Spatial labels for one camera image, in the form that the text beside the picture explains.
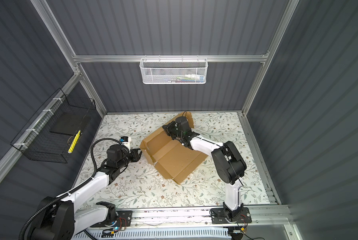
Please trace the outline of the brown cardboard box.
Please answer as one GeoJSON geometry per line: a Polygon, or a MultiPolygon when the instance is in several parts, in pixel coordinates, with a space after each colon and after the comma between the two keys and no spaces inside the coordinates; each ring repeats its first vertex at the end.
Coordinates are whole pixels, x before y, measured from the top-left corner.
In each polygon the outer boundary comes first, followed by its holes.
{"type": "Polygon", "coordinates": [[[190,150],[169,137],[162,127],[144,138],[139,147],[149,164],[165,179],[181,184],[208,155],[190,150]]]}

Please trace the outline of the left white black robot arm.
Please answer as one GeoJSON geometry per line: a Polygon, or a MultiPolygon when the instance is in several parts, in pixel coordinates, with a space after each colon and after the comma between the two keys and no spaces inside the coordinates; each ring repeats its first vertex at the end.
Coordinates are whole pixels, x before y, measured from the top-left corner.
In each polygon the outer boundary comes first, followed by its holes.
{"type": "Polygon", "coordinates": [[[117,213],[116,206],[98,202],[94,207],[80,207],[97,192],[110,185],[130,163],[141,158],[140,149],[130,147],[131,138],[122,136],[110,146],[107,158],[100,166],[94,164],[94,172],[87,180],[57,197],[44,198],[37,211],[24,224],[20,240],[70,240],[86,232],[87,228],[101,224],[119,231],[127,226],[127,220],[117,213]]]}

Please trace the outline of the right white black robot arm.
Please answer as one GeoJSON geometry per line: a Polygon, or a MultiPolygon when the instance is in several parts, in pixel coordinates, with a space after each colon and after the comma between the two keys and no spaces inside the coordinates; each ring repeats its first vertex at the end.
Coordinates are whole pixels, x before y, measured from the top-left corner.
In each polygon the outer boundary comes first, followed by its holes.
{"type": "Polygon", "coordinates": [[[245,175],[247,165],[235,144],[231,141],[219,143],[204,138],[192,131],[188,119],[184,116],[162,128],[172,140],[179,141],[184,147],[212,157],[220,179],[225,182],[225,218],[231,223],[238,221],[244,208],[240,189],[243,187],[241,178],[245,175]]]}

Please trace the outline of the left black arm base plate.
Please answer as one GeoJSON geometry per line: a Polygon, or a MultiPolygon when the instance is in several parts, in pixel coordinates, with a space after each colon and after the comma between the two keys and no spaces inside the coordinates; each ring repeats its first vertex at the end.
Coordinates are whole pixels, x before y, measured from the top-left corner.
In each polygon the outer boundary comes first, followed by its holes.
{"type": "Polygon", "coordinates": [[[115,220],[105,220],[91,226],[91,228],[105,228],[105,227],[130,227],[132,219],[132,211],[117,211],[117,218],[115,220]]]}

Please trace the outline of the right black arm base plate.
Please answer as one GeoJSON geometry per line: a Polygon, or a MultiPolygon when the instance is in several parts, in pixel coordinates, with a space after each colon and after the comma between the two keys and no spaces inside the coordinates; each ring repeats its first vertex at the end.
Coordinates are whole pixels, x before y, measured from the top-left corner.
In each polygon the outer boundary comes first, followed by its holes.
{"type": "Polygon", "coordinates": [[[228,208],[212,208],[210,216],[213,224],[250,224],[252,223],[251,214],[248,208],[242,207],[235,211],[228,208]]]}

